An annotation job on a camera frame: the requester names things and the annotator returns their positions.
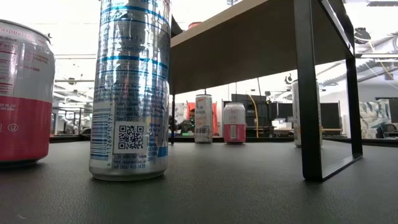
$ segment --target white can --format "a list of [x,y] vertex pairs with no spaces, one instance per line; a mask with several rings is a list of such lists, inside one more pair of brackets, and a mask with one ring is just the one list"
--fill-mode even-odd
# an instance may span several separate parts
[[224,141],[246,142],[246,109],[242,103],[227,103],[224,108]]
[[[317,100],[318,100],[318,120],[319,120],[319,140],[322,146],[322,121],[321,121],[321,105],[319,102],[319,87],[317,84]],[[294,144],[301,147],[301,125],[300,125],[300,100],[299,100],[299,83],[294,81],[292,84],[293,93],[293,130],[294,130]]]
[[195,100],[195,142],[213,141],[213,102],[211,95],[197,95]]
[[48,37],[0,20],[0,165],[47,155],[54,75]]

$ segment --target ceiling light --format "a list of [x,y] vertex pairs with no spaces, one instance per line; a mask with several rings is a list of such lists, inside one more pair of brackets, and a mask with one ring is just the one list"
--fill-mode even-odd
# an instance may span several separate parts
[[88,91],[93,91],[94,89],[89,89],[89,90],[54,90],[54,92],[56,92],[56,93],[67,93],[67,92],[79,92],[79,93],[82,93],[82,92],[88,92]]
[[[70,82],[70,80],[55,80],[54,82]],[[74,83],[76,82],[95,82],[95,80],[74,80]]]
[[356,54],[356,58],[398,58],[398,54]]

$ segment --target aluminum can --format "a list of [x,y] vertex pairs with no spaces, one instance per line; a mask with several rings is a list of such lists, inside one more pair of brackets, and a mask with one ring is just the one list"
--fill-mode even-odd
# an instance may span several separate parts
[[167,168],[170,1],[102,0],[90,172],[101,180]]
[[54,75],[48,37],[0,20],[0,166],[48,154]]
[[[319,102],[319,86],[317,84],[317,99],[318,99],[318,120],[319,120],[319,141],[322,146],[322,121],[321,121],[321,105]],[[301,125],[300,125],[300,100],[299,100],[299,83],[294,81],[292,83],[293,95],[293,131],[294,144],[301,147]]]
[[246,109],[242,103],[227,103],[224,108],[224,141],[246,142]]
[[208,94],[195,99],[195,142],[213,142],[213,102]]

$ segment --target fluorescent light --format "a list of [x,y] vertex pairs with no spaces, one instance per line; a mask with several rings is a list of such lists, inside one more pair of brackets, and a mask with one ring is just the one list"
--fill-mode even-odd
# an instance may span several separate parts
[[398,54],[356,54],[359,58],[398,58]]
[[397,59],[384,59],[384,60],[376,59],[375,62],[398,62],[398,58]]
[[75,83],[75,82],[95,82],[95,80],[55,80],[54,82]]
[[56,92],[56,93],[61,93],[61,92],[64,92],[64,93],[66,93],[66,92],[79,92],[79,93],[81,93],[81,92],[88,92],[88,91],[93,91],[94,89],[89,89],[89,90],[54,90],[54,92]]
[[61,103],[63,104],[63,106],[77,106],[77,105],[92,105],[93,102],[92,101],[87,101],[87,102],[82,102],[82,103]]
[[54,55],[55,59],[96,59],[97,55],[96,54],[75,54],[75,55]]

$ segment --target barcode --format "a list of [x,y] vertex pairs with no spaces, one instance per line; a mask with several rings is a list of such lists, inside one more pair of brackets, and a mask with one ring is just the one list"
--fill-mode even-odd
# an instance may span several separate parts
[[108,161],[108,151],[113,146],[113,118],[111,108],[93,110],[93,124],[91,126],[90,158],[100,161]]
[[199,134],[210,134],[210,128],[196,128],[195,132]]
[[147,152],[148,125],[145,122],[117,121],[115,123],[114,154]]
[[230,137],[231,139],[236,139],[236,126],[235,125],[231,125],[231,130],[230,130]]
[[120,125],[118,149],[143,149],[144,127]]

